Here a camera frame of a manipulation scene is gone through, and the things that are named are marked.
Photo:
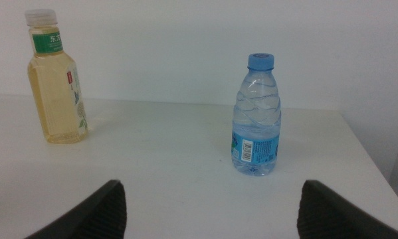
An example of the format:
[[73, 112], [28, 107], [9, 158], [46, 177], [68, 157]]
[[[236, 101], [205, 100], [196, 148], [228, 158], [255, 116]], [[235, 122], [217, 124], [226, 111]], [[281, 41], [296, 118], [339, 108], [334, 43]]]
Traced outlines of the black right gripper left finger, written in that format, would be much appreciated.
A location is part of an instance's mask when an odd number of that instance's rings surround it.
[[28, 239], [123, 238], [127, 223], [126, 194], [110, 180], [67, 213]]

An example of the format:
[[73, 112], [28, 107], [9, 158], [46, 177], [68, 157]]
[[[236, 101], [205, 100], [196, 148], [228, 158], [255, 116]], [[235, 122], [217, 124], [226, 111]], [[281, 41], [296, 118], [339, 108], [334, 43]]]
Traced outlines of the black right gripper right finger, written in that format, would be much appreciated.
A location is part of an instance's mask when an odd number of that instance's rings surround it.
[[317, 180], [302, 186], [296, 227], [301, 239], [398, 239], [398, 230]]

